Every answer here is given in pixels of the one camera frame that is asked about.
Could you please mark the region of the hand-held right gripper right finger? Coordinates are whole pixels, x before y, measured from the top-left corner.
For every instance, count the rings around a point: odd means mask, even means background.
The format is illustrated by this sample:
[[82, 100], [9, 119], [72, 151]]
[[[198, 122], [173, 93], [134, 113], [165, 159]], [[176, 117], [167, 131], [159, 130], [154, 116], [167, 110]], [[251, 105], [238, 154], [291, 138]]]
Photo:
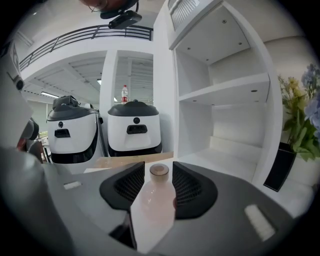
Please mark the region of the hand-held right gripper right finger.
[[208, 177], [178, 161], [172, 163], [172, 184], [175, 190], [175, 219], [196, 219], [216, 202], [218, 189]]

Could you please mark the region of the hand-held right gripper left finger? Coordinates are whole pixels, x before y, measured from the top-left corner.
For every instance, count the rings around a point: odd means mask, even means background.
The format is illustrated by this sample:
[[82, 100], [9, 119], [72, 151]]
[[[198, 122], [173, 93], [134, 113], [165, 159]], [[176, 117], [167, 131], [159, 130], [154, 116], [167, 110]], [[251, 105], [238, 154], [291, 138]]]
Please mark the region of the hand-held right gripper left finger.
[[99, 187], [99, 192], [112, 209], [129, 213], [144, 183], [145, 162], [143, 161], [105, 179]]

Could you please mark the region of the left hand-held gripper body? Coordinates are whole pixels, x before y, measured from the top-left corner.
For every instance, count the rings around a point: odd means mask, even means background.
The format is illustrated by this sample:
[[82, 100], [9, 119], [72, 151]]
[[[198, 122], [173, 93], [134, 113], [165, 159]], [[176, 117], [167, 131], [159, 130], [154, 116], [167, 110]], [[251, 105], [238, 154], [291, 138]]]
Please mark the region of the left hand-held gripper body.
[[22, 95], [18, 54], [13, 41], [0, 48], [0, 147], [15, 148], [20, 139], [35, 140], [39, 125], [33, 110]]

